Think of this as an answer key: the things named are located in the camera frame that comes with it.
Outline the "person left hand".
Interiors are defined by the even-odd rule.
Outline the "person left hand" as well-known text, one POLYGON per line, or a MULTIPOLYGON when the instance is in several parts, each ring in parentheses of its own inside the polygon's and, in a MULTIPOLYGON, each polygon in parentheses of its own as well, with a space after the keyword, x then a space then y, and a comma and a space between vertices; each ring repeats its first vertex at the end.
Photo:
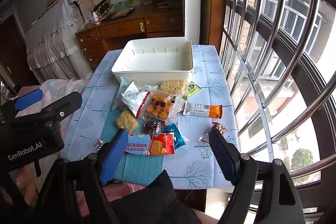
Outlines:
POLYGON ((38 200, 38 191, 34 181, 33 167, 29 164, 19 170, 15 180, 18 189, 24 190, 24 199, 27 205, 34 207, 38 200))

